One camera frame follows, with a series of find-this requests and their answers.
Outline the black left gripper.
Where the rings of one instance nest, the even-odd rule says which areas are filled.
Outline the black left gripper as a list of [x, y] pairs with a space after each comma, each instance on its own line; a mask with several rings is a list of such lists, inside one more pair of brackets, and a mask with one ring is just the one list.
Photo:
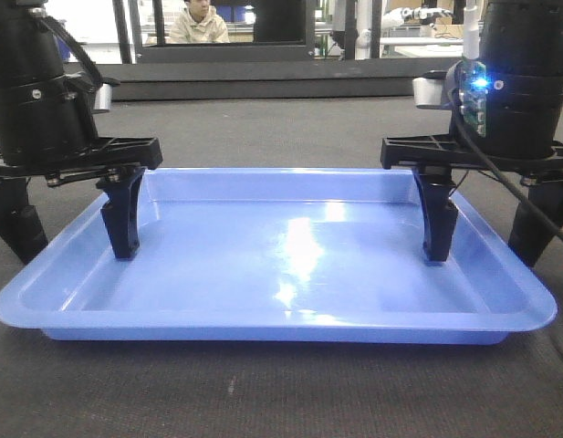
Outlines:
[[100, 213], [113, 254], [130, 260], [140, 246], [138, 201], [144, 168], [155, 170], [162, 161], [157, 138], [102, 137], [89, 150], [50, 163], [8, 165], [0, 152], [0, 237], [28, 264], [48, 240], [36, 207], [29, 203], [27, 178], [42, 176], [49, 187], [101, 178], [96, 186], [108, 201]]

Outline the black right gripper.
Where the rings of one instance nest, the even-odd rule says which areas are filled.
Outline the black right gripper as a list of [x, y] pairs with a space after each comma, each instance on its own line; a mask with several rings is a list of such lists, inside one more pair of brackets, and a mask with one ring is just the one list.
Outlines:
[[[551, 151], [544, 159], [493, 155], [487, 159], [502, 172], [519, 174], [523, 185], [537, 185], [528, 190], [528, 200], [561, 229], [563, 141], [554, 141]], [[414, 166], [412, 174], [423, 214], [423, 251], [431, 262], [446, 261], [458, 217], [458, 209], [450, 199], [456, 188], [450, 168], [488, 170], [489, 166], [471, 148], [448, 134], [384, 138], [380, 162], [385, 169]], [[518, 205], [508, 245], [525, 265], [534, 266], [554, 236], [523, 203]]]

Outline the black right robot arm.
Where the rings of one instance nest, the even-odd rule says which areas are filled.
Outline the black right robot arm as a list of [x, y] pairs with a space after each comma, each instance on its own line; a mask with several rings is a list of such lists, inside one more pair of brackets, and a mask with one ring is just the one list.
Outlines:
[[528, 266], [563, 237], [563, 141], [555, 132], [563, 107], [563, 1], [491, 1], [464, 10], [462, 58], [413, 82], [416, 103], [449, 110], [441, 135], [386, 138], [384, 168], [412, 169], [422, 204], [423, 249], [446, 260], [458, 210], [452, 172], [513, 172], [519, 201], [509, 246]]

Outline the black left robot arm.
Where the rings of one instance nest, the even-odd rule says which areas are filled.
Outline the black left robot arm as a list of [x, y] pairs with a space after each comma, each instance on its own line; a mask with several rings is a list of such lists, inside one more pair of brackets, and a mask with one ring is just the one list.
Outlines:
[[[386, 138], [384, 168], [412, 169], [428, 259], [444, 261], [458, 216], [455, 169], [489, 171], [519, 201], [510, 248], [527, 265], [553, 238], [563, 242], [563, 1], [469, 1], [461, 59], [413, 81], [420, 108], [447, 110], [442, 135]], [[154, 138], [99, 136], [112, 80], [40, 1], [0, 1], [0, 237], [24, 262], [47, 246], [27, 182], [51, 187], [95, 180], [118, 259], [139, 246], [137, 205], [146, 170], [162, 162]]]

